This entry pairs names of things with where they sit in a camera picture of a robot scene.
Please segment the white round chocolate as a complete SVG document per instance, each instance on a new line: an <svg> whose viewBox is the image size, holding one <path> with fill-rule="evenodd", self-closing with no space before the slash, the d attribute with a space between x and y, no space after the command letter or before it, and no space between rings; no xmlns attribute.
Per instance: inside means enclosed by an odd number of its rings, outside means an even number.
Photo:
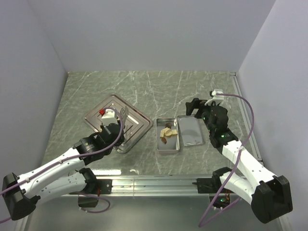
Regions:
<svg viewBox="0 0 308 231"><path fill-rule="evenodd" d="M172 135L172 129L164 128L160 131L160 138L169 137Z"/></svg>

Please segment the brown oval chocolate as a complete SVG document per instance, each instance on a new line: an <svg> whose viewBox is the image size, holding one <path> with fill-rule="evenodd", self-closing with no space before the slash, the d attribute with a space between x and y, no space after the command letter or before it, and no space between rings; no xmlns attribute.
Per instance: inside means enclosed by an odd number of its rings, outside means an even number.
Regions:
<svg viewBox="0 0 308 231"><path fill-rule="evenodd" d="M167 143L166 138L161 138L161 141L162 141L162 143L164 143L164 144L166 144L166 143Z"/></svg>

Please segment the steel tongs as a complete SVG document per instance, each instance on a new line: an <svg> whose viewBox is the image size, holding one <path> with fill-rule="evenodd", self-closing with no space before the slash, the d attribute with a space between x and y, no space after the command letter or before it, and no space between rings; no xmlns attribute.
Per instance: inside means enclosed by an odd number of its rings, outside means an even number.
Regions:
<svg viewBox="0 0 308 231"><path fill-rule="evenodd" d="M121 153L124 153L125 152L125 149L126 149L126 143L127 143L127 139L125 138L125 128L126 128L126 119L128 117L128 113L129 113L129 110L128 110L128 107L125 106L123 108L121 108L120 110L120 115L121 115L121 118L122 118L122 122L123 122L123 132L122 132L122 136L123 136L123 142L121 143L121 145L119 146L119 150L121 151Z"/></svg>

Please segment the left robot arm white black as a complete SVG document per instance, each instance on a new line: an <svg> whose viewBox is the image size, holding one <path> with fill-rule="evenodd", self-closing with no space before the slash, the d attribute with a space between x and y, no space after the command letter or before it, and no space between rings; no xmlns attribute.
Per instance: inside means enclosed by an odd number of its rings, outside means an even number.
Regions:
<svg viewBox="0 0 308 231"><path fill-rule="evenodd" d="M3 179L3 197L11 220L30 215L38 205L68 193L92 193L96 176L87 167L109 155L125 138L121 119L102 125L102 130L82 138L54 160L30 172L10 173Z"/></svg>

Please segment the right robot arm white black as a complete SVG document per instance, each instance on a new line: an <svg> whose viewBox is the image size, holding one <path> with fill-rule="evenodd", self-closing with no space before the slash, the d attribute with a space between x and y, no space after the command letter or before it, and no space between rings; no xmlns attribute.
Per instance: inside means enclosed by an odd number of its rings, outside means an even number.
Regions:
<svg viewBox="0 0 308 231"><path fill-rule="evenodd" d="M199 193L220 194L229 190L244 199L256 218L266 224L292 212L291 188L285 176L276 176L261 165L228 127L228 110L220 106L221 99L205 101L194 98L186 102L186 115L197 110L195 118L201 119L212 146L234 163L233 168L223 167L213 172L211 181L197 179Z"/></svg>

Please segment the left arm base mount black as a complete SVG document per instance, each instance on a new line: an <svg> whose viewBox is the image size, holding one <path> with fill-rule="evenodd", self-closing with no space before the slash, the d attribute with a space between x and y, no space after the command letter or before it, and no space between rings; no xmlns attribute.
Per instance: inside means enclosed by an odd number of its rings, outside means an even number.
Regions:
<svg viewBox="0 0 308 231"><path fill-rule="evenodd" d="M77 203L81 210L86 211L88 208L95 208L100 200L107 203L107 208L104 211L110 207L110 202L105 198L100 199L100 197L111 193L111 179L98 180L90 168L75 170L75 173L71 176L74 179L80 177L78 182L82 183L81 190L72 192L72 194L78 195Z"/></svg>

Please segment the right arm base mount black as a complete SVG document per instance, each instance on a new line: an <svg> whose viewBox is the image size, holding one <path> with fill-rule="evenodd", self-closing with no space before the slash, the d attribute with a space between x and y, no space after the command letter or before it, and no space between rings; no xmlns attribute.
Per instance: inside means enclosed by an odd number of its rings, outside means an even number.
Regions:
<svg viewBox="0 0 308 231"><path fill-rule="evenodd" d="M220 185L216 186L212 178L197 178L195 182L192 183L197 187L197 192L199 194L209 194L210 201L213 201L214 196ZM215 202L213 203L213 208L223 209L231 203L230 190L223 189Z"/></svg>

